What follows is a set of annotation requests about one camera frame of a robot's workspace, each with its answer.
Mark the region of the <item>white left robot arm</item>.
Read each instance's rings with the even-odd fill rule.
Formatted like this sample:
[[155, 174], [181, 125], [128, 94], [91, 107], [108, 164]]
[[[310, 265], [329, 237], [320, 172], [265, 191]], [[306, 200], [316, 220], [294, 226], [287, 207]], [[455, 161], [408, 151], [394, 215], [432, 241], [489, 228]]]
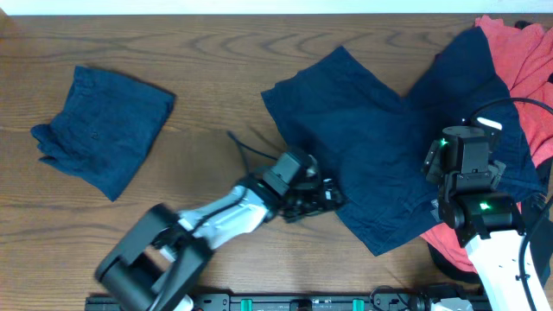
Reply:
[[247, 174], [225, 197], [195, 210], [151, 207], [101, 261], [95, 279], [123, 310], [190, 310], [189, 290], [217, 248], [276, 216], [295, 222], [345, 201], [332, 179], [294, 182], [285, 194]]

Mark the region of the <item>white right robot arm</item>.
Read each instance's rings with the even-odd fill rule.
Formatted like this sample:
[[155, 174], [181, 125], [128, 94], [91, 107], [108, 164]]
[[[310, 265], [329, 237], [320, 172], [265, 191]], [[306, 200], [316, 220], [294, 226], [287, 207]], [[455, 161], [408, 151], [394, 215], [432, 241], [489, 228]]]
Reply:
[[440, 219], [455, 231], [493, 310], [550, 310], [515, 200], [497, 186], [505, 164], [491, 158], [498, 130], [451, 126], [423, 164], [438, 186]]

